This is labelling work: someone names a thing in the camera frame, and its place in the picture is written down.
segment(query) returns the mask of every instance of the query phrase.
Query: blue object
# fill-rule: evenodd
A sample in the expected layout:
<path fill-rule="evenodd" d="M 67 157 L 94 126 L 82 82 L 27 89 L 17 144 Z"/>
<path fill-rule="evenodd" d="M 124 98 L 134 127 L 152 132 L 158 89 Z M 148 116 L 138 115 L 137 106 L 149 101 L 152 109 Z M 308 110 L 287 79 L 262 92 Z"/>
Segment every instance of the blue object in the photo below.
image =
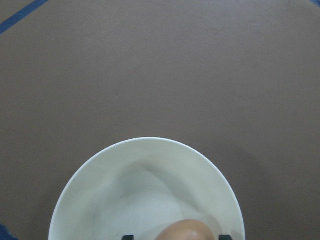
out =
<path fill-rule="evenodd" d="M 318 7 L 320 7 L 320 0 L 310 0 L 311 2 L 313 2 L 315 5 L 317 5 Z"/>
<path fill-rule="evenodd" d="M 18 240 L 18 238 L 12 236 L 7 228 L 0 224 L 0 240 Z"/>
<path fill-rule="evenodd" d="M 0 34 L 3 34 L 5 31 L 7 31 L 13 25 L 20 22 L 22 19 L 24 19 L 26 16 L 31 14 L 36 9 L 40 8 L 43 4 L 45 4 L 48 1 L 49 0 L 35 0 L 32 3 L 30 3 L 28 6 L 26 6 L 25 8 L 18 11 L 12 17 L 9 17 L 7 20 L 5 20 L 3 23 L 0 24 Z"/>

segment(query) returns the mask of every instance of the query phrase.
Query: curved edge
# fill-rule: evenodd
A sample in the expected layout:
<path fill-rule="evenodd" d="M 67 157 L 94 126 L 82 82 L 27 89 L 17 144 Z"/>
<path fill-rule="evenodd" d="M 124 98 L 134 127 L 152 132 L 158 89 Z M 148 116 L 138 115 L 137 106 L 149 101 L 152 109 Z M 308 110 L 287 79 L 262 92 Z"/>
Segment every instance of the curved edge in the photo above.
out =
<path fill-rule="evenodd" d="M 243 218 L 243 215 L 242 215 L 242 211 L 241 211 L 241 208 L 240 208 L 240 204 L 238 202 L 238 199 L 237 199 L 237 196 L 235 194 L 235 192 L 233 191 L 231 185 L 229 184 L 228 180 L 226 179 L 226 177 L 222 174 L 222 172 L 207 158 L 205 157 L 202 153 L 198 152 L 197 150 L 195 150 L 194 148 L 184 144 L 184 143 L 181 143 L 179 141 L 175 141 L 175 140 L 171 140 L 171 139 L 168 139 L 168 138 L 163 138 L 163 137 L 152 137 L 152 136 L 147 136 L 147 137 L 136 137 L 136 138 L 132 138 L 132 139 L 128 139 L 128 140 L 124 140 L 124 141 L 121 141 L 121 142 L 118 142 L 118 143 L 115 143 L 103 150 L 101 150 L 100 152 L 98 152 L 97 154 L 93 155 L 89 160 L 87 160 L 74 174 L 73 176 L 70 178 L 70 180 L 68 181 L 68 183 L 66 184 L 66 186 L 64 187 L 56 205 L 55 205 L 55 208 L 54 208 L 54 211 L 53 211 L 53 215 L 52 215 L 52 218 L 51 218 L 51 222 L 50 222 L 50 227 L 49 227 L 49 234 L 48 234 L 48 240 L 51 240 L 51 236 L 52 236 L 52 226 L 53 226 L 53 222 L 55 221 L 55 218 L 56 218 L 56 215 L 57 215 L 57 211 L 58 211 L 58 208 L 60 206 L 60 203 L 62 201 L 62 198 L 64 197 L 65 195 L 65 192 L 68 190 L 69 188 L 69 185 L 71 184 L 71 182 L 73 181 L 73 179 L 79 174 L 79 172 L 81 172 L 81 170 L 83 168 L 85 168 L 91 161 L 93 161 L 93 159 L 95 159 L 96 157 L 100 156 L 101 154 L 103 154 L 104 152 L 112 149 L 112 148 L 115 148 L 119 145 L 122 145 L 122 144 L 126 144 L 126 143 L 130 143 L 130 142 L 133 142 L 133 141 L 141 141 L 141 140 L 160 140 L 160 141 L 165 141 L 165 142 L 171 142 L 171 143 L 174 143 L 174 144 L 177 144 L 177 145 L 180 145 L 182 147 L 185 147 L 191 151 L 193 151 L 194 153 L 196 153 L 197 155 L 200 155 L 202 158 L 204 158 L 209 164 L 211 164 L 211 166 L 217 170 L 217 172 L 220 174 L 220 176 L 222 177 L 222 179 L 224 179 L 224 181 L 226 182 L 229 190 L 231 191 L 232 193 L 232 196 L 233 198 L 235 199 L 235 202 L 236 202 L 236 207 L 237 207 L 237 210 L 238 210 L 238 214 L 240 215 L 241 219 L 242 219 L 242 231 L 243 231 L 243 237 L 244 239 L 243 240 L 246 240 L 246 229 L 245 229 L 245 223 L 244 223 L 244 218 Z"/>

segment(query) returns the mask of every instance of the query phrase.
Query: skin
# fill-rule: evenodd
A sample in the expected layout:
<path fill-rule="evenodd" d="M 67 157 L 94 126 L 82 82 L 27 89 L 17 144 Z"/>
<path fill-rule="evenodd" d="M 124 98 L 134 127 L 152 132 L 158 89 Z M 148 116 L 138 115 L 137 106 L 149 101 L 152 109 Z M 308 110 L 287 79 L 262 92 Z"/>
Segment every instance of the skin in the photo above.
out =
<path fill-rule="evenodd" d="M 183 220 L 167 227 L 155 240 L 215 240 L 215 237 L 205 223 Z"/>

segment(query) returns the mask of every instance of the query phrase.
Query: brown floor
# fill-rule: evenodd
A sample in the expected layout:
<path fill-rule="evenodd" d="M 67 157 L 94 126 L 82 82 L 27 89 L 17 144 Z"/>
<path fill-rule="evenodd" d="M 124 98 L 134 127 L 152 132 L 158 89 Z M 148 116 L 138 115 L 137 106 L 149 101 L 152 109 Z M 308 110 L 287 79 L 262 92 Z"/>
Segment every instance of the brown floor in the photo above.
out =
<path fill-rule="evenodd" d="M 308 0 L 49 0 L 0 35 L 0 222 L 46 239 L 86 160 L 151 136 L 212 160 L 248 240 L 320 239 L 319 23 Z"/>

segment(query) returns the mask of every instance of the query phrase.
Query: blue tape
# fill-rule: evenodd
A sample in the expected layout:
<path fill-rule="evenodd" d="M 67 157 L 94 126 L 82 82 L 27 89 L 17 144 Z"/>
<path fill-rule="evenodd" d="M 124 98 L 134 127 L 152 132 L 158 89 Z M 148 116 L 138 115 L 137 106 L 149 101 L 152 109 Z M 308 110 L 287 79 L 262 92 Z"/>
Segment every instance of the blue tape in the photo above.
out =
<path fill-rule="evenodd" d="M 18 11 L 15 15 L 13 15 L 12 17 L 8 18 L 7 20 L 5 20 L 3 23 L 0 24 L 0 34 L 3 34 L 13 25 L 20 22 L 22 19 L 24 19 L 26 16 L 31 14 L 36 9 L 40 8 L 43 4 L 45 4 L 48 1 L 49 0 L 35 0 L 25 8 Z"/>
<path fill-rule="evenodd" d="M 317 5 L 318 7 L 320 7 L 320 0 L 310 0 L 311 2 L 313 2 L 315 5 Z"/>
<path fill-rule="evenodd" d="M 1 240 L 18 240 L 8 232 L 7 228 L 4 225 L 0 224 L 0 239 Z"/>

